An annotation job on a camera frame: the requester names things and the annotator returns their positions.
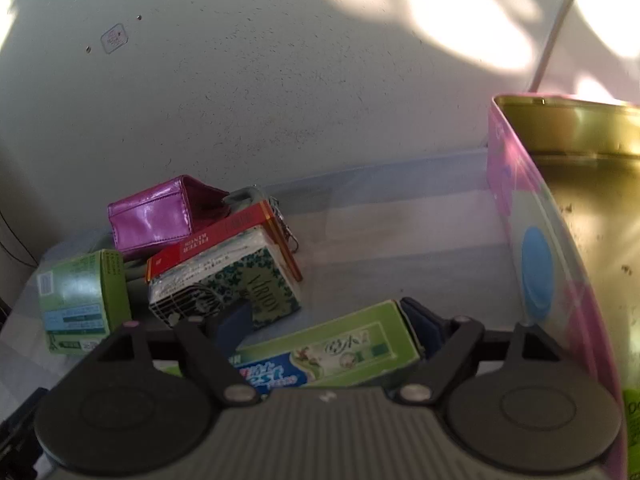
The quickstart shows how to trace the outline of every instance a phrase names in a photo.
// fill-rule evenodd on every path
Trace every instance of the toothpaste box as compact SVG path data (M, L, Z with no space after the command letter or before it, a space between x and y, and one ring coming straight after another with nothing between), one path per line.
M628 445L627 477L640 478L640 390L623 391L626 408L626 443Z
M257 345L229 359L261 394L286 386L395 386L420 360L395 301Z
M131 319L122 255L101 250L36 276L49 350L85 354Z

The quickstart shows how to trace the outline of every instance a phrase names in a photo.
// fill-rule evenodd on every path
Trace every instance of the screw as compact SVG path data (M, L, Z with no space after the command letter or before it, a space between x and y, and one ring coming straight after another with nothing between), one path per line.
M407 402L424 402L431 399L431 388L422 384L405 384L400 388L400 396Z
M232 384L225 388L224 395L229 402L251 402L255 399L255 390L248 384Z

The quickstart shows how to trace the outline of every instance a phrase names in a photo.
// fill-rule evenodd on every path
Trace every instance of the barcode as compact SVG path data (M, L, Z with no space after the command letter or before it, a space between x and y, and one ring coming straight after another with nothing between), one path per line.
M45 272L38 275L38 293L41 296L53 294L53 272Z

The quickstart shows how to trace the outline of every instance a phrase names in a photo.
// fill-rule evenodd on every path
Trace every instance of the green patterned package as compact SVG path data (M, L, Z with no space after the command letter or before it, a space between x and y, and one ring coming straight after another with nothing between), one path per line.
M629 480L640 479L640 390L625 390L626 439Z
M252 303L256 329L300 308L297 283L261 226L197 254L149 284L149 308L168 326L183 317L215 316L241 298Z
M240 348L230 362L254 388L267 394L284 386L394 386L419 359L398 305L385 301Z
M49 350L85 354L131 319L122 255L102 250L36 276Z

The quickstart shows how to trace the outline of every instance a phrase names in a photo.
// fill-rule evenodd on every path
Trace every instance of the wall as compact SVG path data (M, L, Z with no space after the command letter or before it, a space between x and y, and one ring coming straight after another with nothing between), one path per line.
M559 3L0 0L0 207L41 253L176 174L231 189L479 146Z
M639 8L640 0L575 0L540 91L640 104Z
M31 262L29 256L24 253L24 250L22 250L19 244L5 241L12 239L7 229L0 227L0 232L2 243L9 248L13 254L22 258L25 262ZM0 298L6 304L12 306L15 300L18 299L24 283L26 283L31 274L31 270L31 267L17 263L3 250L0 250Z

